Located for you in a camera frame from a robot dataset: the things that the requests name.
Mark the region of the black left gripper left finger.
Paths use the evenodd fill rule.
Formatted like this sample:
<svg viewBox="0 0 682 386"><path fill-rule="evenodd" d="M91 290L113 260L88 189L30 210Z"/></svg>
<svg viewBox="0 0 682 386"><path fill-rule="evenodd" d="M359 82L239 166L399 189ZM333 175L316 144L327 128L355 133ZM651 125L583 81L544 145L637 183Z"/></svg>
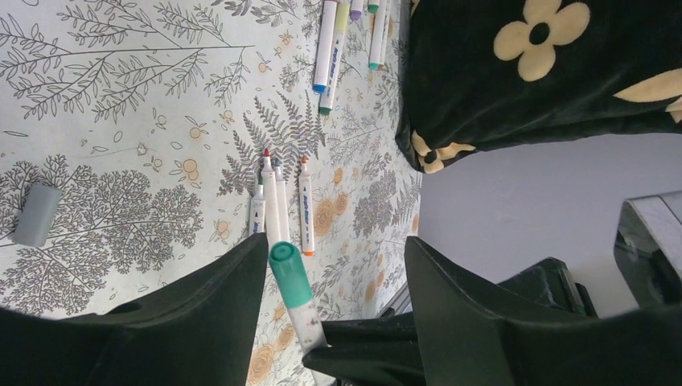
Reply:
<svg viewBox="0 0 682 386"><path fill-rule="evenodd" d="M4 385L242 385L264 289L255 234L193 273L107 314L1 311Z"/></svg>

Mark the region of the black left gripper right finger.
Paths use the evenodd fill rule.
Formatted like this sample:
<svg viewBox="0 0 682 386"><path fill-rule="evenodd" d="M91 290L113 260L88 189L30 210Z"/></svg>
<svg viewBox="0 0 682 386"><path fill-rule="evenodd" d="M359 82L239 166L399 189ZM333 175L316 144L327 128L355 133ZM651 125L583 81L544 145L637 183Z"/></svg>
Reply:
<svg viewBox="0 0 682 386"><path fill-rule="evenodd" d="M418 237L405 269L429 385L678 385L681 308L590 318L540 306Z"/></svg>

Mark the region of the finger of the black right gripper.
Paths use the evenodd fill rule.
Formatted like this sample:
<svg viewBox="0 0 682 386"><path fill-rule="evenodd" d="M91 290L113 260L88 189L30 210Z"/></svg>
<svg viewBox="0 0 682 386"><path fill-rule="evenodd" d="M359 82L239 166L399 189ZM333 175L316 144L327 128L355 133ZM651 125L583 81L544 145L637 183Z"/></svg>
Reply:
<svg viewBox="0 0 682 386"><path fill-rule="evenodd" d="M412 312L322 327L329 346L306 353L304 367L351 385L426 384Z"/></svg>

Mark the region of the teal cap white marker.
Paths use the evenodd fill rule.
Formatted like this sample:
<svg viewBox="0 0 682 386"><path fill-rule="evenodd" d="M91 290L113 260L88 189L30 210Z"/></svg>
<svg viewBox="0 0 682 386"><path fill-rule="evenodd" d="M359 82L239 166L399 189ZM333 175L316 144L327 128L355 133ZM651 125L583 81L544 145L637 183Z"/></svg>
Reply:
<svg viewBox="0 0 682 386"><path fill-rule="evenodd" d="M290 242L279 241L270 248L268 259L302 354L328 348L299 249Z"/></svg>

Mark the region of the orange cap green-end marker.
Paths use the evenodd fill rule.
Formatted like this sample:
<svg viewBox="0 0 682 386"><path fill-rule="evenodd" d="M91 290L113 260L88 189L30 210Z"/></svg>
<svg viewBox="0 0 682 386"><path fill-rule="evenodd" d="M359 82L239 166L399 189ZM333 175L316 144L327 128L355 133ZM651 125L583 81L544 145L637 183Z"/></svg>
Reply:
<svg viewBox="0 0 682 386"><path fill-rule="evenodd" d="M266 200L264 196L263 178L259 175L257 177L257 184L255 191L250 201L249 213L249 234L261 233L264 231L265 223L265 205Z"/></svg>

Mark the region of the green cap red-end marker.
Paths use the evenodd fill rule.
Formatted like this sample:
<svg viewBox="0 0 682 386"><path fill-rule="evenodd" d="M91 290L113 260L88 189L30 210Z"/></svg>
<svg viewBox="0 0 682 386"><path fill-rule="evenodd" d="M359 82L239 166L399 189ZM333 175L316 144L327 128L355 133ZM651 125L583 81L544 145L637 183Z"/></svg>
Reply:
<svg viewBox="0 0 682 386"><path fill-rule="evenodd" d="M261 178L265 197L265 231L269 247L272 248L281 241L279 224L279 209L277 202L276 173L272 165L271 154L268 148L264 149L262 158Z"/></svg>

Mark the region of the grey marker cap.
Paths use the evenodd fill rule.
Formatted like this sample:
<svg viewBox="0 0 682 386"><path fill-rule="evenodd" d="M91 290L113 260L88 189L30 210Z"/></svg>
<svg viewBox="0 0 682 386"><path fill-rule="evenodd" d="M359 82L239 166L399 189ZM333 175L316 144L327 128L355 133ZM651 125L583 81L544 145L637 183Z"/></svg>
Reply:
<svg viewBox="0 0 682 386"><path fill-rule="evenodd" d="M29 190L17 227L12 236L16 244L43 247L55 219L62 191L35 184Z"/></svg>

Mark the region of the brown cap blue-end marker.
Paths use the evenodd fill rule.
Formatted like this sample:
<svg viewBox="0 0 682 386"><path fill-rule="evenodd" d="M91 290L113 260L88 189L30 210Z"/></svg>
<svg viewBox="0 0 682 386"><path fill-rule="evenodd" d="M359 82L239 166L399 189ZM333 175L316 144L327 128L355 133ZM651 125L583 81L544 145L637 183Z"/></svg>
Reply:
<svg viewBox="0 0 682 386"><path fill-rule="evenodd" d="M326 0L323 2L323 12L318 35L318 46L315 58L315 70L312 89L322 94L327 88L329 78L332 39L335 29L335 15L338 2Z"/></svg>

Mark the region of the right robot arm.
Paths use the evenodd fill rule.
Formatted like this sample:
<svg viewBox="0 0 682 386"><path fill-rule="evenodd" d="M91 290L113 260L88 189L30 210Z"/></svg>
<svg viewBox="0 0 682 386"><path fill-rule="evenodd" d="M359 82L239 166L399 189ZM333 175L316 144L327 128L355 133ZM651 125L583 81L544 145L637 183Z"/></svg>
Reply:
<svg viewBox="0 0 682 386"><path fill-rule="evenodd" d="M552 222L538 250L553 247L590 298L585 312L552 269L515 249L490 252L470 271L443 232L405 242L412 311L323 323L329 347L303 357L306 368L354 385L678 385L681 301L641 306L617 257L677 255L637 233L621 235L622 197L598 197L592 213Z"/></svg>

